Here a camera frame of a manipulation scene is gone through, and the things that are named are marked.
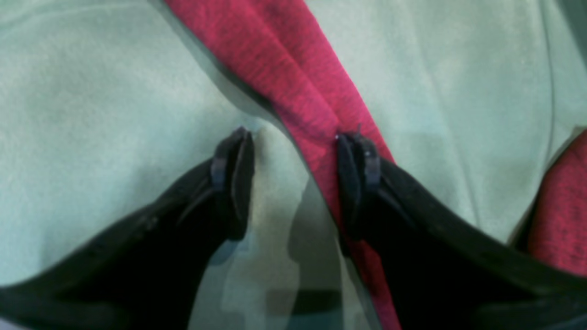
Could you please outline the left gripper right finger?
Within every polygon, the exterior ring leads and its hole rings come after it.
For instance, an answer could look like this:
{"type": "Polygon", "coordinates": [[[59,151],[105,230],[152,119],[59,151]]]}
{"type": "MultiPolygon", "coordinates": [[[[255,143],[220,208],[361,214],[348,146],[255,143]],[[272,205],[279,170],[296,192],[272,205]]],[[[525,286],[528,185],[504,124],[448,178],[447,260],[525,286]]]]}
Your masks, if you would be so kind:
{"type": "Polygon", "coordinates": [[[336,138],[343,225],[380,257],[404,330],[584,330],[586,280],[504,246],[359,133],[336,138]]]}

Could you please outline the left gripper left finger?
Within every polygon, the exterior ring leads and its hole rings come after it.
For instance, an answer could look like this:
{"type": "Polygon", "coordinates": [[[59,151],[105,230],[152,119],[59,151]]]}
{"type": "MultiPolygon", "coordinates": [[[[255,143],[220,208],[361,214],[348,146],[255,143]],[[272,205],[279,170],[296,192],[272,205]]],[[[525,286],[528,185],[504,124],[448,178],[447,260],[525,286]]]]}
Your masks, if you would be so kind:
{"type": "Polygon", "coordinates": [[[254,173],[241,127],[155,201],[3,286],[1,319],[30,330],[185,330],[208,261],[247,232],[254,173]]]}

